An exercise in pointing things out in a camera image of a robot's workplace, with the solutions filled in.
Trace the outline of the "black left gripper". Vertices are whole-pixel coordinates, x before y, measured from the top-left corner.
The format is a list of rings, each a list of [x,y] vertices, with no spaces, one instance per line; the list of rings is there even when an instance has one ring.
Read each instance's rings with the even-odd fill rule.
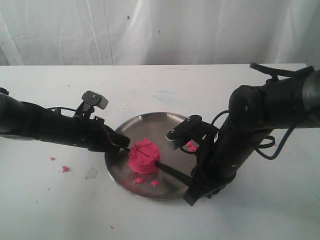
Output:
[[[127,148],[130,138],[106,128],[99,119],[81,120],[78,117],[64,116],[53,111],[41,115],[37,137],[39,141],[85,148],[92,152],[118,154]]]

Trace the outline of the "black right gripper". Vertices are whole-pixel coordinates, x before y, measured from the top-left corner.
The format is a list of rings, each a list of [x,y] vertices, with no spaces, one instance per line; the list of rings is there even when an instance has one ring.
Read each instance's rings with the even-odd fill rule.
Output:
[[[201,198],[211,199],[236,176],[253,151],[267,149],[270,129],[262,109],[231,110],[215,137],[205,136],[196,155],[191,184],[183,200],[191,207]]]

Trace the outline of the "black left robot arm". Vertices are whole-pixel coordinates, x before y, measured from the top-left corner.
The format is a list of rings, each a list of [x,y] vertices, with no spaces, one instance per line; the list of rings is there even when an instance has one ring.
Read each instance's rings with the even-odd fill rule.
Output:
[[[108,100],[86,91],[73,116],[61,113],[63,107],[44,108],[18,101],[0,90],[0,135],[14,140],[41,141],[88,149],[92,152],[117,153],[126,149],[130,139],[105,125],[100,117],[91,118],[95,108],[105,109]]]

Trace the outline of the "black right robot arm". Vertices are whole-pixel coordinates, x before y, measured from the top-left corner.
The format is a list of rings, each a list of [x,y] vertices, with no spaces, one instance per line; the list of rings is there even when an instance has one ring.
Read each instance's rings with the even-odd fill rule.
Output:
[[[183,199],[193,206],[202,197],[216,195],[236,176],[253,153],[262,153],[263,140],[284,129],[274,160],[295,129],[320,126],[320,73],[312,67],[274,74],[262,86],[242,85],[230,96],[228,116],[221,128],[207,133],[198,147],[192,180]]]

